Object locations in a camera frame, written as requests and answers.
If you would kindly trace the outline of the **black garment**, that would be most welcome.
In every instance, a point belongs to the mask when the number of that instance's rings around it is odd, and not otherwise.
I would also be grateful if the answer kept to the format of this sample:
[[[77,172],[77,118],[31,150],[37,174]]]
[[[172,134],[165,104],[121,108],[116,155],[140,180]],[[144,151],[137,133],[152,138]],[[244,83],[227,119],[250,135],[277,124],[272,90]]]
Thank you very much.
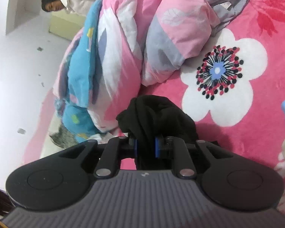
[[[166,97],[142,95],[133,98],[116,120],[121,131],[138,143],[134,152],[137,170],[172,166],[167,137],[177,137],[192,145],[199,139],[195,122]]]

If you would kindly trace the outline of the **dark patterned cloth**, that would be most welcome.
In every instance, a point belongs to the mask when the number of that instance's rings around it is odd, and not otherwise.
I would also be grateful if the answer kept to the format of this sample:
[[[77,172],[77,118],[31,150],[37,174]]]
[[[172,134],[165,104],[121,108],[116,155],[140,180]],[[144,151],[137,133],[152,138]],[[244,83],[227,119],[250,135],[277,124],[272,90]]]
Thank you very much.
[[[51,141],[62,149],[67,149],[78,144],[75,136],[63,124],[59,125],[58,132],[51,133],[49,136]]]

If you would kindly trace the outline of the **pink floral bed blanket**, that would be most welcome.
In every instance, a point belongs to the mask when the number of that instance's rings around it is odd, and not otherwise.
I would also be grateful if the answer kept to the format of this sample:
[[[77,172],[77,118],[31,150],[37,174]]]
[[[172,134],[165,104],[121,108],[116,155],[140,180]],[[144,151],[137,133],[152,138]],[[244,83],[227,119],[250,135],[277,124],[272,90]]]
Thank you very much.
[[[285,0],[249,0],[199,55],[167,80],[142,85],[142,95],[168,98],[195,122],[199,139],[269,166],[285,183]],[[117,126],[89,139],[123,134]],[[278,210],[285,215],[285,190]]]

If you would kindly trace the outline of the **pink white blue duvet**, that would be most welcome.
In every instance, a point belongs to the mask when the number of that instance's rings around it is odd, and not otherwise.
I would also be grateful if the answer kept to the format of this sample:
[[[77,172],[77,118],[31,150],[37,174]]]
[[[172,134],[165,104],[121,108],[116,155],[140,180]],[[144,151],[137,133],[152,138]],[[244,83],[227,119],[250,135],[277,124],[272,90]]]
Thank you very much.
[[[95,0],[59,67],[53,92],[76,141],[109,132],[141,86],[199,55],[249,0]]]

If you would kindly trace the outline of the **pale green cabinet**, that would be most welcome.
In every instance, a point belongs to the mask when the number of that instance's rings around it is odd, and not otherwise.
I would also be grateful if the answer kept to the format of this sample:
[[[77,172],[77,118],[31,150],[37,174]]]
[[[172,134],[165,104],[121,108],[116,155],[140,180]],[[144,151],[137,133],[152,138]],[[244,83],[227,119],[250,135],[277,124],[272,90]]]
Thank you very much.
[[[49,22],[49,32],[71,41],[82,29],[84,22],[85,17],[77,14],[67,14],[65,10],[52,12]]]

